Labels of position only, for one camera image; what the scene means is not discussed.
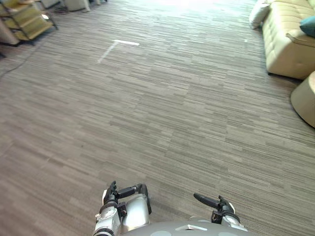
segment white tape marking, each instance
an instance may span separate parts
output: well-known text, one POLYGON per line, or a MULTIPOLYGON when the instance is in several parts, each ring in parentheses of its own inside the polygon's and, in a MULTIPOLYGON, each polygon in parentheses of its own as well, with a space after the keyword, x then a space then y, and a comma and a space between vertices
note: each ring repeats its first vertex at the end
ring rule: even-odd
POLYGON ((130 44, 130 45, 136 45, 139 46, 140 43, 134 43, 134 42, 129 42, 129 41, 122 41, 122 40, 114 40, 114 42, 119 42, 119 43, 124 43, 124 44, 130 44))
POLYGON ((106 50, 106 52, 98 59, 98 63, 101 63, 102 60, 109 54, 110 51, 113 50, 113 48, 118 44, 118 42, 113 42, 113 44, 106 50))
POLYGON ((129 44, 129 45, 136 45, 139 46, 140 43, 134 43, 134 42, 129 42, 129 41, 122 41, 122 40, 114 40, 114 43, 106 50, 106 52, 100 57, 100 59, 98 59, 98 63, 101 63, 102 60, 104 60, 104 58, 109 54, 110 51, 113 50, 113 48, 119 44, 119 43, 124 43, 124 44, 129 44))

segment teal pillow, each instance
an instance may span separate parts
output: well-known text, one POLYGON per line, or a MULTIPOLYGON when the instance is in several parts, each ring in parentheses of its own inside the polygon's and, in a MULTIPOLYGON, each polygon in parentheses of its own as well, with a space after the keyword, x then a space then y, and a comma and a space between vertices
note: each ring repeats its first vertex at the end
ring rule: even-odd
POLYGON ((315 37, 315 16, 303 19, 300 28, 305 34, 315 37))

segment white pillow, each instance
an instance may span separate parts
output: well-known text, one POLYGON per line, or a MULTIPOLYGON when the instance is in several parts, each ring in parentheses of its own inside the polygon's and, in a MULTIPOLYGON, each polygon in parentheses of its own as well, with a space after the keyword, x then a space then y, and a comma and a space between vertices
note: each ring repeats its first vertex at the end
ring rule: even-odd
POLYGON ((263 19, 267 16, 270 4, 266 4, 265 0, 259 0, 256 2, 252 12, 250 14, 250 27, 252 29, 257 28, 263 19))

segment gray striped carpet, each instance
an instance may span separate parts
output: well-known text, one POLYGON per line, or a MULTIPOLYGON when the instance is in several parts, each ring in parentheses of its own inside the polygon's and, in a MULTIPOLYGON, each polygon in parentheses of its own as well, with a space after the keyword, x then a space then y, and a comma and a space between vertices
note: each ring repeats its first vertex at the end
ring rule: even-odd
POLYGON ((225 196, 262 236, 315 235, 315 132, 300 81, 268 76, 254 0, 110 0, 0 46, 0 235, 91 235, 101 195, 148 185, 153 222, 225 196), (97 60, 113 44, 104 58, 97 60))

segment round ottoman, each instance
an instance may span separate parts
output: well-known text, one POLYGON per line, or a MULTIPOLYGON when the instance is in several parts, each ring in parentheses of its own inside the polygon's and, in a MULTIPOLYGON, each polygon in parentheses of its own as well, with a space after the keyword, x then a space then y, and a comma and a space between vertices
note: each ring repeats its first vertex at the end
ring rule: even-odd
POLYGON ((306 123, 315 127, 315 71, 291 93, 291 104, 306 123))

